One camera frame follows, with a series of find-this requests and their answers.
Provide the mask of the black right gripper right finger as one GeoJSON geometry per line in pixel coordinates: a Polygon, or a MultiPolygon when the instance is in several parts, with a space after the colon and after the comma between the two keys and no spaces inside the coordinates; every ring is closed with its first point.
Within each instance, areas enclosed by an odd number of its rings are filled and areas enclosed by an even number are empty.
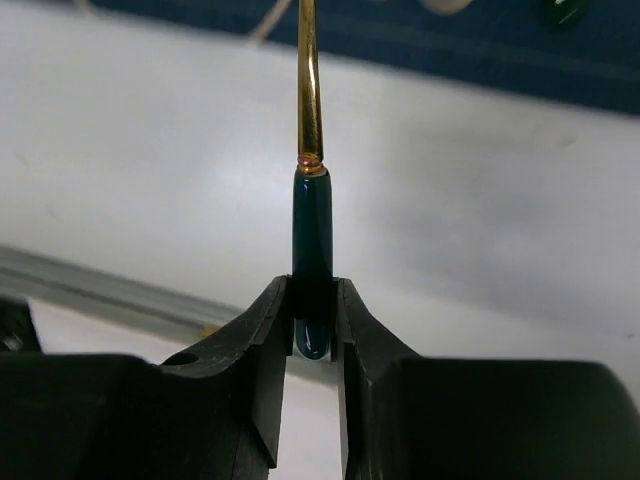
{"type": "Polygon", "coordinates": [[[347,479],[635,479],[639,414],[607,367],[423,357],[334,285],[347,479]]]}

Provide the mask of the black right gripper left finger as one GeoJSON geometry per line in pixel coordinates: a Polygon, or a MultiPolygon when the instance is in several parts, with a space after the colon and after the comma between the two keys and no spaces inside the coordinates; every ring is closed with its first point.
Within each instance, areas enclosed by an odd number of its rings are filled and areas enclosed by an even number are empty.
{"type": "Polygon", "coordinates": [[[159,365],[1,351],[5,479],[264,479],[276,466],[289,279],[159,365]]]}

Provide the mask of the gold spoon green handle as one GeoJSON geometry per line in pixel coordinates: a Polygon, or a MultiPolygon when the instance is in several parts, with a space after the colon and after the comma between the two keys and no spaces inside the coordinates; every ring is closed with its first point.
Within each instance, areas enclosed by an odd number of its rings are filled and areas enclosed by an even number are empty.
{"type": "Polygon", "coordinates": [[[333,285],[332,185],[324,165],[316,2],[298,8],[298,158],[293,181],[294,339],[311,360],[330,350],[333,285]]]}

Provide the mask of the gold knife green handle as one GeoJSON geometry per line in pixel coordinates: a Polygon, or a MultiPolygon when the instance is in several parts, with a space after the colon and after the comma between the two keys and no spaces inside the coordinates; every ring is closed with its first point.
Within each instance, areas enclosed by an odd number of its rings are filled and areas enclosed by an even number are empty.
{"type": "Polygon", "coordinates": [[[577,24],[588,11],[589,0],[543,0],[541,16],[553,29],[566,29],[577,24]]]}

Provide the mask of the blue whale placemat cloth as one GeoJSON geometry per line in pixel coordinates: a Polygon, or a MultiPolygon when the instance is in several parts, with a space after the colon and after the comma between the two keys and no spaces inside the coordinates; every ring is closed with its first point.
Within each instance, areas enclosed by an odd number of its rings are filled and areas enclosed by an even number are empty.
{"type": "Polygon", "coordinates": [[[477,0],[456,15],[418,1],[321,1],[328,53],[545,100],[639,112],[639,5],[590,1],[566,29],[544,23],[541,2],[477,0]]]}

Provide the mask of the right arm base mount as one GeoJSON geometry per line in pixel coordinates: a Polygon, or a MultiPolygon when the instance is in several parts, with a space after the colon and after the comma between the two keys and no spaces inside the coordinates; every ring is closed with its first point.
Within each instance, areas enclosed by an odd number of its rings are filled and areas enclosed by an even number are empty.
{"type": "Polygon", "coordinates": [[[0,349],[14,353],[42,351],[26,301],[0,299],[0,349]]]}

